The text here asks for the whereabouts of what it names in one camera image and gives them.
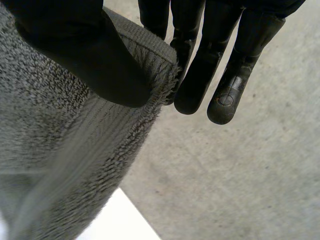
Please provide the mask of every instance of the finger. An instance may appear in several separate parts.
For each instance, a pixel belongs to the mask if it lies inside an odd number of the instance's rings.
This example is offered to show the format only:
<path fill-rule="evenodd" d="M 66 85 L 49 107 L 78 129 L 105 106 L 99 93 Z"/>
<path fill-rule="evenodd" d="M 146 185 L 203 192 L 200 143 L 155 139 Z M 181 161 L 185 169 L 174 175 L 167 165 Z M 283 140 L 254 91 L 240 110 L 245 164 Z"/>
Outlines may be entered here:
<path fill-rule="evenodd" d="M 177 52 L 181 71 L 176 77 L 179 81 L 168 97 L 168 105 L 174 102 L 178 87 L 185 76 L 190 57 L 194 51 L 205 0 L 171 0 L 174 34 L 170 43 Z"/>
<path fill-rule="evenodd" d="M 2 1 L 17 16 L 17 29 L 29 45 L 72 72 L 97 95 L 133 108 L 147 102 L 147 79 L 102 12 L 102 0 L 81 4 L 28 0 L 27 5 L 20 5 L 21 0 Z"/>
<path fill-rule="evenodd" d="M 140 21 L 161 39 L 166 38 L 170 0 L 138 0 Z"/>
<path fill-rule="evenodd" d="M 212 122 L 223 125 L 234 117 L 260 54 L 284 23 L 273 14 L 244 10 L 234 49 L 207 109 Z"/>
<path fill-rule="evenodd" d="M 241 13 L 238 5 L 206 1 L 200 46 L 174 100 L 180 113 L 198 110 Z"/>

